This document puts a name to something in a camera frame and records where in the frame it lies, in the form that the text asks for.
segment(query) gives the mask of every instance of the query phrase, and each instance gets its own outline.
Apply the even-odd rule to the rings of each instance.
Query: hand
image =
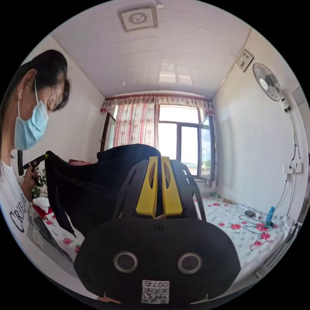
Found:
[[[25,173],[25,182],[30,187],[30,189],[33,189],[36,185],[35,180],[37,180],[39,177],[38,172],[36,168],[32,168],[32,166],[29,166]]]

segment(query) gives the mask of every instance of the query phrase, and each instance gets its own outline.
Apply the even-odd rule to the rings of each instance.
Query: floral bedsheet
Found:
[[[61,228],[53,212],[46,215],[43,218],[43,221],[49,232],[54,237],[57,244],[71,257],[72,261],[74,261],[84,240],[84,236],[77,229],[74,228],[74,233],[77,236],[75,238],[68,231]]]
[[[210,198],[202,199],[206,220],[221,228],[232,240],[238,253],[241,271],[234,283],[255,272],[287,237],[294,221],[274,216],[274,228],[265,228],[267,214],[260,212],[261,221],[248,218],[244,212],[254,209],[231,205]]]

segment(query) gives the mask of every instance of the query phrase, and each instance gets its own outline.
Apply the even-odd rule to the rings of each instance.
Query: ear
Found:
[[[21,79],[21,81],[18,84],[17,87],[17,92],[16,92],[16,97],[18,100],[21,99],[22,95],[23,95],[23,91],[28,87],[31,87],[33,85],[33,82],[36,78],[36,73],[37,70],[36,69],[30,69],[25,75],[24,77]]]

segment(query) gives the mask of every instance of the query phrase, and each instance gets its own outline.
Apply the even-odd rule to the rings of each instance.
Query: qr code label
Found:
[[[169,281],[142,281],[143,304],[168,304],[169,303]]]

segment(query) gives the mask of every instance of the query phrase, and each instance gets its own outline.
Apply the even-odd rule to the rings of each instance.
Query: blue surgical mask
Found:
[[[23,120],[19,114],[18,100],[18,117],[15,123],[15,149],[28,150],[32,148],[44,135],[48,115],[44,103],[38,100],[35,81],[36,106],[32,112],[32,117],[29,120]]]

